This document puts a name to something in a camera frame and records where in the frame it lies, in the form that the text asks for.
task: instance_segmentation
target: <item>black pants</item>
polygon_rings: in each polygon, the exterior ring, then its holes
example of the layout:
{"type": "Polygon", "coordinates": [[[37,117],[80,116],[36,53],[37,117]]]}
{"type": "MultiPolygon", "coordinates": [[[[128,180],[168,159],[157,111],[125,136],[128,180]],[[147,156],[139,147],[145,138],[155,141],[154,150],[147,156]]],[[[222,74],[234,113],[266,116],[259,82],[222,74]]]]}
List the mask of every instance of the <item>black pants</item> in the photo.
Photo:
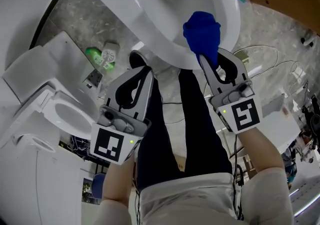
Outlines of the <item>black pants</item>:
{"type": "Polygon", "coordinates": [[[154,80],[146,118],[152,125],[138,152],[137,187],[141,191],[154,184],[213,173],[232,174],[226,150],[212,124],[208,106],[191,70],[181,70],[180,94],[185,117],[187,158],[180,172],[165,125],[158,81],[154,80]]]}

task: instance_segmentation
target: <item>white shirt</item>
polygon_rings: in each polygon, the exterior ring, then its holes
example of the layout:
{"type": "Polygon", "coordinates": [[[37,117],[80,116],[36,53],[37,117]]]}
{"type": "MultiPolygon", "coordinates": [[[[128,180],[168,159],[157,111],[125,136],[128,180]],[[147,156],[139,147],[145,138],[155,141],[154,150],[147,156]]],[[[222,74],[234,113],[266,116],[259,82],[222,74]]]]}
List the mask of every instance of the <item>white shirt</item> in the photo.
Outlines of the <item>white shirt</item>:
{"type": "MultiPolygon", "coordinates": [[[[143,225],[293,224],[287,176],[283,169],[259,172],[242,187],[244,221],[235,219],[232,183],[231,174],[212,173],[147,187],[140,194],[140,221],[143,225]]],[[[131,225],[128,208],[119,202],[104,200],[94,225],[131,225]]]]}

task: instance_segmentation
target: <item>floor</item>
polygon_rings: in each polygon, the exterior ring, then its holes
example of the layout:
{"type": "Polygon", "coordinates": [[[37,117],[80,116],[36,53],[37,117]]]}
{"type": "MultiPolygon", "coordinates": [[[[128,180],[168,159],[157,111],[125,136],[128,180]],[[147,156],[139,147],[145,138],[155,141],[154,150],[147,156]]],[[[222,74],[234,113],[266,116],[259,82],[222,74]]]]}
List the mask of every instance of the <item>floor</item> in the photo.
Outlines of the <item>floor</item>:
{"type": "MultiPolygon", "coordinates": [[[[241,30],[233,51],[252,45],[267,45],[279,50],[278,62],[300,61],[295,64],[293,62],[282,64],[252,81],[262,104],[284,93],[287,96],[285,103],[289,106],[299,126],[302,126],[303,123],[299,121],[299,117],[302,117],[302,105],[304,102],[305,104],[310,103],[310,97],[320,92],[318,81],[320,76],[318,70],[320,65],[319,37],[313,48],[305,47],[300,43],[300,38],[304,35],[306,28],[299,22],[284,14],[249,2],[240,2],[239,6],[241,30]],[[298,74],[291,72],[296,67],[298,67],[296,70],[298,74]],[[308,91],[300,91],[307,80],[308,91]]],[[[108,84],[130,69],[128,55],[132,47],[140,41],[100,0],[59,0],[45,23],[37,44],[44,45],[61,31],[66,31],[83,52],[88,47],[102,49],[105,42],[116,42],[120,45],[115,68],[103,77],[103,90],[100,93],[102,98],[108,84]]],[[[179,69],[162,61],[146,46],[140,51],[156,74],[163,101],[180,102],[179,69]]],[[[250,48],[247,54],[249,56],[248,71],[261,66],[258,73],[263,72],[272,67],[277,60],[277,52],[272,48],[250,48]]],[[[204,73],[201,70],[194,71],[194,73],[200,87],[205,89],[204,73]]],[[[210,89],[207,87],[204,95],[210,94],[210,89]]],[[[224,125],[211,107],[210,110],[216,130],[221,130],[224,125]]],[[[163,114],[173,152],[185,157],[187,152],[182,105],[163,105],[163,114]]],[[[228,137],[234,140],[234,136],[229,135],[228,137]]]]}

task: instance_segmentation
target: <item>blue rag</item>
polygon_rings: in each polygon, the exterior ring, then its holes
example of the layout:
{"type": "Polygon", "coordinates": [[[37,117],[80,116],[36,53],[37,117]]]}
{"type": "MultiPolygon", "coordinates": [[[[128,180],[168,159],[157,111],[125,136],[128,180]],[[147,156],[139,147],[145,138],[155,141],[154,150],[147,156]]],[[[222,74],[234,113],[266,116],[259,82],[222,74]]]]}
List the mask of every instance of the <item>blue rag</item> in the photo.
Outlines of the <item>blue rag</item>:
{"type": "Polygon", "coordinates": [[[188,22],[183,24],[183,36],[199,64],[199,55],[202,54],[211,61],[213,69],[218,67],[220,27],[214,16],[205,11],[194,12],[188,22]]]}

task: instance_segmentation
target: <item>shirt sleeve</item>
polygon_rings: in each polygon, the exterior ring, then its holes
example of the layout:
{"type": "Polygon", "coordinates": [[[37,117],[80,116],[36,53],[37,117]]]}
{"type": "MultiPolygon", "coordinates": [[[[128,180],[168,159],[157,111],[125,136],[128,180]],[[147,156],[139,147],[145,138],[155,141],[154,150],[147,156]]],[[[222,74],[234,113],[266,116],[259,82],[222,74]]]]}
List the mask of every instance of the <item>shirt sleeve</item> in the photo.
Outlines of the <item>shirt sleeve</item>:
{"type": "Polygon", "coordinates": [[[132,225],[128,208],[113,200],[101,202],[94,225],[132,225]]]}
{"type": "Polygon", "coordinates": [[[244,220],[250,225],[292,225],[294,215],[286,173],[281,168],[259,172],[241,190],[244,220]]]}

